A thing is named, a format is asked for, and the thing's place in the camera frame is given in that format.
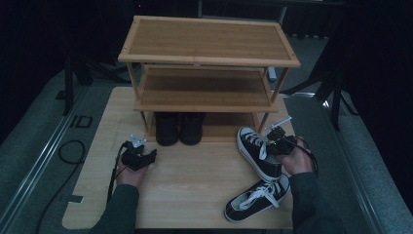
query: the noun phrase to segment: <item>black shoe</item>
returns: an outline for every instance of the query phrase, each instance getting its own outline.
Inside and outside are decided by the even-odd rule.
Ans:
[[[182,143],[194,145],[203,137],[204,113],[185,112],[182,113],[179,139]]]
[[[179,140],[177,113],[156,112],[156,141],[162,146],[173,145]]]
[[[240,128],[237,145],[259,176],[265,181],[278,180],[282,175],[282,164],[273,154],[267,154],[267,143],[251,128]]]
[[[288,176],[278,181],[260,180],[244,193],[233,198],[225,207],[224,215],[231,222],[241,222],[252,215],[278,207],[289,190]]]

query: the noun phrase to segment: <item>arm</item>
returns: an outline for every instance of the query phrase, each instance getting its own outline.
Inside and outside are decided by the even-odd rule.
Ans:
[[[90,233],[134,233],[139,198],[138,188],[148,167],[133,171],[122,163],[121,158],[118,165],[115,192]]]
[[[303,140],[297,138],[297,144],[303,147]],[[322,197],[307,153],[295,147],[290,155],[281,155],[278,159],[291,175],[294,233],[346,233],[340,216]]]

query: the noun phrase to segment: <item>black canvas sneaker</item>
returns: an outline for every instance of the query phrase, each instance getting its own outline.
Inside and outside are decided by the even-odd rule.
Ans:
[[[179,132],[177,113],[156,112],[156,141],[162,146],[170,146],[178,142]]]
[[[282,174],[282,164],[273,154],[267,154],[267,142],[252,128],[238,130],[237,145],[259,176],[266,181],[277,180]]]
[[[194,145],[203,137],[203,122],[205,113],[185,112],[182,113],[179,139],[182,143]]]
[[[278,181],[260,180],[247,191],[233,198],[225,207],[225,218],[241,222],[252,215],[278,207],[289,190],[288,176],[282,174]]]

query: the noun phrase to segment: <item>dark sleeve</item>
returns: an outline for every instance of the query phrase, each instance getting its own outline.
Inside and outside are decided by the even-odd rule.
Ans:
[[[103,215],[89,233],[134,233],[138,198],[136,187],[126,184],[116,186]]]
[[[293,175],[289,181],[294,233],[346,233],[340,216],[321,195],[314,173]]]

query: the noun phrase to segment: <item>shoelace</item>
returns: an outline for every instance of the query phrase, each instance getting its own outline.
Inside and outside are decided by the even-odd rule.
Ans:
[[[279,191],[281,191],[281,189],[276,182],[266,182],[264,186],[257,187],[257,189],[253,193],[251,193],[251,195],[249,195],[248,199],[240,203],[240,209],[248,209],[256,199],[261,197],[267,198],[267,200],[277,208],[280,206],[280,204],[274,198],[274,194]]]
[[[245,139],[250,142],[253,143],[257,146],[260,147],[259,150],[259,159],[264,160],[265,158],[267,158],[267,138],[260,136],[256,133],[250,133],[250,134],[246,134],[245,135]]]

